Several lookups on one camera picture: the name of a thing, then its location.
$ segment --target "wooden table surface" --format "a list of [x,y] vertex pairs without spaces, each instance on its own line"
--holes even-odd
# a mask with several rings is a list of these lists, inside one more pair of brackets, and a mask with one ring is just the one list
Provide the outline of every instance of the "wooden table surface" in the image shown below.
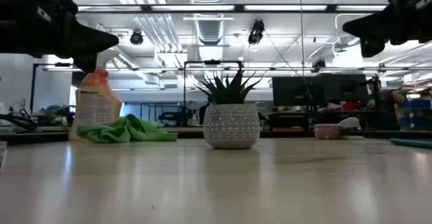
[[380,140],[9,149],[1,224],[432,223],[432,151]]

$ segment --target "pink bowl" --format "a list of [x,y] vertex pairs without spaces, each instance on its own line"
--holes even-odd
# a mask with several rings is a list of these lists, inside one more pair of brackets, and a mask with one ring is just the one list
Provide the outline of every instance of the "pink bowl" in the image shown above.
[[340,128],[337,124],[315,125],[315,137],[319,140],[338,140],[340,139],[340,133]]

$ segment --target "green cloth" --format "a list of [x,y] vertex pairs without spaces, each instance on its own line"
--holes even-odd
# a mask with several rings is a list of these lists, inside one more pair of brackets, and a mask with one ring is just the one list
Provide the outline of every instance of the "green cloth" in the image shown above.
[[79,137],[96,143],[131,141],[174,141],[177,134],[162,130],[157,123],[148,122],[129,114],[110,125],[78,125]]

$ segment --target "potted plant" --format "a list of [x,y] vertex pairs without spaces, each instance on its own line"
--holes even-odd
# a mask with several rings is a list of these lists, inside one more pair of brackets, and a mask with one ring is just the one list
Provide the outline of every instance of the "potted plant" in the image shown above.
[[251,77],[242,84],[243,71],[239,63],[231,82],[227,76],[223,85],[215,76],[215,83],[205,78],[201,81],[209,92],[197,86],[213,99],[213,105],[207,107],[204,118],[204,137],[213,148],[247,149],[257,142],[260,133],[258,111],[254,105],[244,104],[244,99],[261,80],[246,87]]

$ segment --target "spray bottle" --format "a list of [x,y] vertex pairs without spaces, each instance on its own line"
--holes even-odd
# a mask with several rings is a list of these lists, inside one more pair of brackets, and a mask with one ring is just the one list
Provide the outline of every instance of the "spray bottle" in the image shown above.
[[83,141],[76,134],[78,125],[104,125],[118,119],[122,109],[121,100],[108,85],[106,65],[119,53],[114,50],[102,51],[97,56],[97,68],[87,74],[76,90],[75,119],[69,132],[69,140]]

